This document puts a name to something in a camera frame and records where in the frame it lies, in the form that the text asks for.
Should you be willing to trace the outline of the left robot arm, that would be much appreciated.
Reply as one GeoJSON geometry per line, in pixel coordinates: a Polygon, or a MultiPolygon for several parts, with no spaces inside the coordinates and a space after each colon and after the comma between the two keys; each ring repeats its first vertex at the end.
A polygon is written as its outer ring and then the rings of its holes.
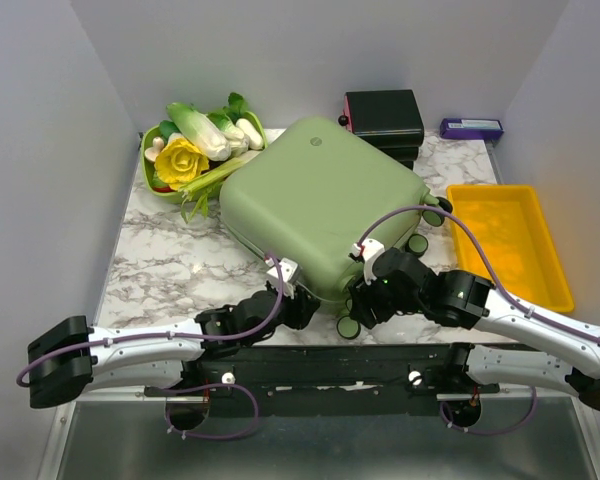
{"type": "Polygon", "coordinates": [[[266,340],[280,325],[301,330],[319,305],[301,286],[284,295],[267,285],[236,305],[162,327],[93,327],[84,316],[68,317],[28,345],[28,365],[17,383],[28,390],[33,409],[110,386],[174,388],[189,395],[202,380],[191,362],[230,356],[266,340]]]}

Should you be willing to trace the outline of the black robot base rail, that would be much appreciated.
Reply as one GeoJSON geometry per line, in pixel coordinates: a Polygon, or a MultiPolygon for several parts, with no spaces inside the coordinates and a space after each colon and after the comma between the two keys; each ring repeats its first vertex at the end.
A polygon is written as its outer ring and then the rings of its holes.
{"type": "Polygon", "coordinates": [[[251,346],[185,364],[182,381],[164,392],[208,386],[213,417],[249,416],[254,404],[261,416],[428,416],[440,395],[498,392],[469,378],[470,350],[466,343],[251,346]]]}

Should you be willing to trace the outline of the green hard-shell suitcase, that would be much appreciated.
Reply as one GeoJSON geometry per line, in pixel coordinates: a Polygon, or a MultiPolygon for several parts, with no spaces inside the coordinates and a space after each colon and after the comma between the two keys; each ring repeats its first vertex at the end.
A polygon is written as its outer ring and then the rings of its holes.
{"type": "Polygon", "coordinates": [[[366,229],[372,239],[401,247],[421,221],[444,219],[419,206],[452,209],[409,168],[319,117],[293,123],[231,174],[220,191],[221,220],[255,255],[272,253],[299,267],[299,286],[320,312],[341,315],[362,266],[349,254],[366,229]]]}

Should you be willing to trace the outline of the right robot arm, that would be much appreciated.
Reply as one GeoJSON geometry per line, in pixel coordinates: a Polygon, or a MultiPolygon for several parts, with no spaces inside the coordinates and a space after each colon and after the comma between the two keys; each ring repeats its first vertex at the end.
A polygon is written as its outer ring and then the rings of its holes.
{"type": "Polygon", "coordinates": [[[353,245],[349,256],[362,265],[361,278],[349,288],[351,317],[365,327],[421,314],[443,327],[476,329],[524,345],[512,352],[466,348],[440,367],[447,389],[460,392],[473,383],[540,386],[600,411],[600,325],[529,303],[463,270],[436,273],[414,254],[374,241],[353,245]]]}

